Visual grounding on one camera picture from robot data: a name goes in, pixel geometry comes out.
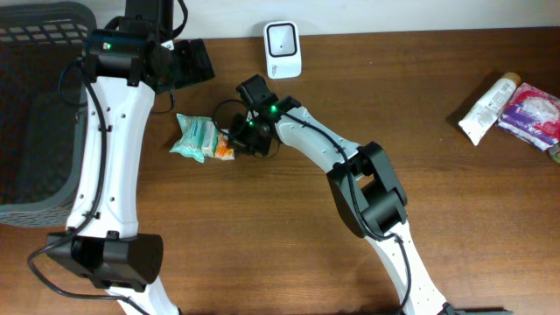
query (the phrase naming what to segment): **wooden table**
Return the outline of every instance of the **wooden table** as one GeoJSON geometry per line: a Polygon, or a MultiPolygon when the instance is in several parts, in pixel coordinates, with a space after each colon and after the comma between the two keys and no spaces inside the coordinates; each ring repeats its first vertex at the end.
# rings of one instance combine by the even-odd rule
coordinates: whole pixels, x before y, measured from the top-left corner
{"type": "MultiPolygon", "coordinates": [[[[177,111],[209,116],[265,75],[261,38],[206,42],[217,78],[177,92],[177,111]]],[[[299,78],[269,81],[343,137],[381,144],[409,196],[416,247],[458,308],[560,312],[560,165],[492,128],[478,147],[457,121],[506,71],[560,95],[560,30],[403,32],[301,38],[299,78]]],[[[165,95],[156,109],[165,109],[165,95]]],[[[153,116],[137,188],[140,232],[161,234],[161,277],[186,312],[323,314],[397,305],[376,253],[340,220],[325,174],[299,152],[199,164],[168,153],[175,115],[153,116]]],[[[120,314],[117,303],[60,297],[27,255],[48,229],[0,227],[2,314],[120,314]]],[[[99,292],[42,259],[70,291],[99,292]]]]}

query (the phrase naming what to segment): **white tube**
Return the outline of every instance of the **white tube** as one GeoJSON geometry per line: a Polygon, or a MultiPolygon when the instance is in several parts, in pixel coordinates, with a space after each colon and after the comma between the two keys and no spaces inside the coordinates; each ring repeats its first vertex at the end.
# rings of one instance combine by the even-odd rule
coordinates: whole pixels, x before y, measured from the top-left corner
{"type": "Polygon", "coordinates": [[[472,107],[471,111],[458,125],[469,136],[474,145],[487,133],[498,120],[522,78],[515,73],[506,73],[472,107]]]}

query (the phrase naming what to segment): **black bracket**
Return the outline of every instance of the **black bracket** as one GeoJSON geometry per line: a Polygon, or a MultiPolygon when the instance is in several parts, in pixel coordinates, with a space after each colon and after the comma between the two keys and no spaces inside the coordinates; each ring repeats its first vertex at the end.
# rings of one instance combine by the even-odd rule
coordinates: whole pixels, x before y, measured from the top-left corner
{"type": "Polygon", "coordinates": [[[360,189],[356,180],[348,183],[347,166],[343,164],[336,164],[326,174],[340,218],[356,236],[370,236],[379,241],[376,235],[384,235],[397,223],[406,222],[407,198],[403,186],[387,154],[377,143],[360,147],[349,163],[354,178],[374,175],[374,179],[360,189]],[[349,185],[353,185],[358,213],[354,211],[349,185]]]}
{"type": "MultiPolygon", "coordinates": [[[[47,243],[67,233],[50,233],[47,243]]],[[[158,277],[164,259],[164,241],[155,234],[138,234],[119,239],[109,232],[107,238],[76,236],[47,252],[48,256],[78,277],[85,277],[95,288],[110,286],[144,292],[158,277]]]]}

